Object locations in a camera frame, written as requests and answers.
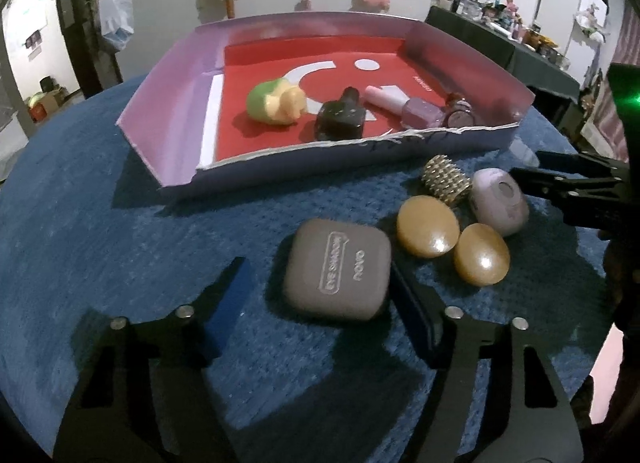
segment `eyeshadow case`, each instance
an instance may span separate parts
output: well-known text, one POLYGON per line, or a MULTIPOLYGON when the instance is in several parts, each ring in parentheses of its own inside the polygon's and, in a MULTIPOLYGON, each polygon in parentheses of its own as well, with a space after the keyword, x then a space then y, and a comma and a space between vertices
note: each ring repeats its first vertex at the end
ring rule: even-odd
POLYGON ((373 226, 311 219, 296 232, 284 278, 284 295, 305 315, 373 318, 388 291, 391 244, 373 226))

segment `pink curtain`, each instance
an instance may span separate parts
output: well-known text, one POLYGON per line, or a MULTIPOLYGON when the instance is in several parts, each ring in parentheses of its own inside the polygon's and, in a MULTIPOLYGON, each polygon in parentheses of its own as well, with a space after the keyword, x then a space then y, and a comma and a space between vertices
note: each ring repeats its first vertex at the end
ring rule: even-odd
MULTIPOLYGON (((611 62, 640 65, 640 18, 628 0, 625 0, 625 15, 611 62)), ((606 80, 602 83, 593 123, 607 140, 616 157, 622 161, 628 161, 629 154, 626 149, 625 133, 622 129, 622 122, 616 113, 609 83, 606 80)))

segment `plastic bag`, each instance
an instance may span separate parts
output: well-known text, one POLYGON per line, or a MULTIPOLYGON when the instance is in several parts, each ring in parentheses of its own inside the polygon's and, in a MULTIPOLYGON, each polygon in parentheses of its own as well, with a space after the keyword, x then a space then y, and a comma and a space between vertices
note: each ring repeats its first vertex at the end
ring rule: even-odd
POLYGON ((117 51, 122 51, 133 35, 132 0, 98 0, 100 32, 117 51))

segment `doorway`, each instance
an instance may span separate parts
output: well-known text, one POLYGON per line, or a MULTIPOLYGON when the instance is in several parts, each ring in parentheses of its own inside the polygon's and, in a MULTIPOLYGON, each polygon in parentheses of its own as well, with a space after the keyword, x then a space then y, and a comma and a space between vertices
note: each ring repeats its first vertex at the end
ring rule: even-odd
POLYGON ((66 49, 56 0, 8 0, 2 32, 20 97, 42 125, 83 96, 66 49))

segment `purple nail polish bottle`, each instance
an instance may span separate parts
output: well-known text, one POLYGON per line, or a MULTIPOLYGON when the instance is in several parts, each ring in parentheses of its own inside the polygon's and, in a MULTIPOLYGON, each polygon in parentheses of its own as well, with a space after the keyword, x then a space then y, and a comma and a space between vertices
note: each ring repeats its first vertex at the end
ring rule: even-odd
POLYGON ((364 91, 364 99, 402 118, 406 128, 425 129, 441 127, 444 113, 440 107, 421 98, 408 98, 396 93, 388 93, 373 86, 364 91))
POLYGON ((450 93, 444 108, 444 126, 470 127, 478 125, 471 104, 460 93, 450 93))

